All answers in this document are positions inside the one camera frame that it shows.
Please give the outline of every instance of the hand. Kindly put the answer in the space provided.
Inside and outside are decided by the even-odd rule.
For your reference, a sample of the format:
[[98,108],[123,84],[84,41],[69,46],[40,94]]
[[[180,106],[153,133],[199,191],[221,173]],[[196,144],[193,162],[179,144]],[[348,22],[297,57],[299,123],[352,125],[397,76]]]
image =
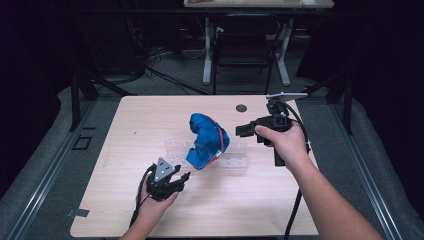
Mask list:
[[150,232],[159,223],[166,209],[171,206],[175,199],[178,197],[178,192],[174,192],[166,200],[158,202],[149,196],[147,193],[147,176],[144,180],[140,201],[143,201],[140,209],[138,210],[138,216],[133,225],[128,231],[122,236],[121,239],[145,239]]
[[302,164],[304,160],[310,162],[306,151],[305,136],[299,123],[293,121],[293,126],[286,132],[277,132],[264,126],[256,126],[258,135],[269,139],[278,155],[286,162],[287,168],[292,171],[294,165]]

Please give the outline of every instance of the wooden table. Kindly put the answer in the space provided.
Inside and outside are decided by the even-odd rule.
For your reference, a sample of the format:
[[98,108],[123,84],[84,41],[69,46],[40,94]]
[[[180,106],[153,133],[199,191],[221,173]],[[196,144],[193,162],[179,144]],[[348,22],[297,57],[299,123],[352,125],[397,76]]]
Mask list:
[[[322,10],[325,8],[332,8],[334,2],[332,0],[211,0],[211,1],[200,1],[196,3],[190,2],[190,0],[184,0],[184,7],[187,8],[251,8],[251,9],[317,9]],[[212,71],[212,58],[211,58],[211,27],[209,18],[205,19],[205,66],[203,70],[203,84],[210,84],[210,77]],[[281,49],[280,52],[276,53],[277,66],[281,76],[281,82],[283,86],[290,86],[290,79],[287,73],[287,68],[284,63],[284,57],[287,51],[287,46],[290,41],[290,36],[293,28],[293,20],[289,20],[287,24],[284,24],[283,31],[281,33]]]
[[[248,144],[247,168],[191,171],[183,192],[167,210],[151,237],[224,237],[283,235],[298,190],[285,167],[274,166],[273,148],[256,143],[256,136],[239,138],[235,127],[268,115],[263,95],[132,96],[124,97],[97,160],[80,209],[74,237],[117,237],[129,226],[137,187],[146,169],[165,157],[166,141],[192,141],[192,113],[214,118],[232,143]],[[244,104],[247,111],[236,111]],[[294,101],[289,104],[297,109]],[[292,235],[317,235],[302,200]]]

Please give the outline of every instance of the blue cloth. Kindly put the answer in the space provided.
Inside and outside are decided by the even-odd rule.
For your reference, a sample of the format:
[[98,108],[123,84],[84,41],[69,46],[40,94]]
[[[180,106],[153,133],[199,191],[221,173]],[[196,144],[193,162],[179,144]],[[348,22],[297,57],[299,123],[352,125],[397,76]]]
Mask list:
[[193,113],[190,130],[197,134],[195,148],[190,148],[186,160],[196,169],[202,169],[224,153],[230,144],[227,132],[210,117]]

